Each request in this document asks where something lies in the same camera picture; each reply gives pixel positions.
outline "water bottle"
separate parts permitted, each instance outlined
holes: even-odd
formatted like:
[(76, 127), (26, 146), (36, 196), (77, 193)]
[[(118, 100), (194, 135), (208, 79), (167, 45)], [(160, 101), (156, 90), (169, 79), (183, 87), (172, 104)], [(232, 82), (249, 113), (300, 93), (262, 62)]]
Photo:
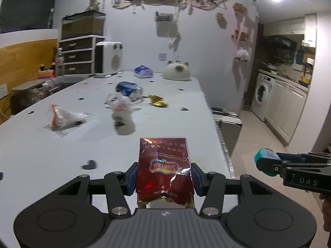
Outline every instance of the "water bottle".
[(64, 74), (64, 55), (62, 54), (62, 48), (58, 48), (55, 58), (55, 69), (56, 76), (61, 76)]

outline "glass terrarium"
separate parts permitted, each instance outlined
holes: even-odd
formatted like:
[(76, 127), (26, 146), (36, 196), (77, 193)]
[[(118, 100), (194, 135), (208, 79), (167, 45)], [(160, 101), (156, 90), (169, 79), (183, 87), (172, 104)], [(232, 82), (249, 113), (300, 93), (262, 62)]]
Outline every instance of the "glass terrarium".
[(86, 35), (103, 36), (105, 13), (88, 10), (62, 19), (62, 40)]

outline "yellow container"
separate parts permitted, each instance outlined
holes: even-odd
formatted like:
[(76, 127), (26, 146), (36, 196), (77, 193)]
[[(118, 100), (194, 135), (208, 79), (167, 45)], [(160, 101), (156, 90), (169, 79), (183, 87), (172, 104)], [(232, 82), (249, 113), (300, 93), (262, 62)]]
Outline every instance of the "yellow container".
[(301, 77), (301, 81), (306, 83), (306, 84), (310, 83), (310, 79), (308, 79), (307, 77), (304, 77), (304, 76)]

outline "wooden wall panel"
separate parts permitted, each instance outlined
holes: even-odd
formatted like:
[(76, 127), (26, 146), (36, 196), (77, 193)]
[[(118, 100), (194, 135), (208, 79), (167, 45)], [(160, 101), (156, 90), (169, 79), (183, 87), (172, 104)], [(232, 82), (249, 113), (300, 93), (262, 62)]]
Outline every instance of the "wooden wall panel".
[[(6, 83), (10, 94), (13, 87), (37, 79), (40, 64), (45, 64), (46, 68), (51, 67), (56, 47), (57, 40), (48, 39), (0, 48), (0, 85)], [(0, 109), (3, 112), (9, 105), (9, 96), (0, 99)], [(11, 109), (5, 114), (10, 116)], [(5, 120), (0, 114), (0, 124)]]

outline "teal object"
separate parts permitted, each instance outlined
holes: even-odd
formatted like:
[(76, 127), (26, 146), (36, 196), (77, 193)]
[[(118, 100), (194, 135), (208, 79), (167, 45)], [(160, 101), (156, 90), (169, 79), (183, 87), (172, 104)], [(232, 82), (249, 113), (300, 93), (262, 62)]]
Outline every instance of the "teal object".
[(303, 62), (303, 56), (305, 54), (305, 51), (303, 50), (302, 47), (300, 47), (298, 50), (297, 50), (297, 56), (296, 56), (296, 63), (299, 64), (299, 65), (302, 65), (302, 62)]
[[(271, 149), (269, 148), (261, 148), (257, 153), (256, 155), (254, 156), (254, 162), (256, 164), (256, 162), (260, 159), (260, 158), (270, 158), (270, 159), (278, 159), (280, 160), (280, 157), (274, 152), (272, 151)], [(266, 172), (263, 172), (264, 174), (266, 175), (269, 175), (271, 177), (275, 177), (277, 176), (277, 174), (274, 174), (274, 173), (266, 173)]]

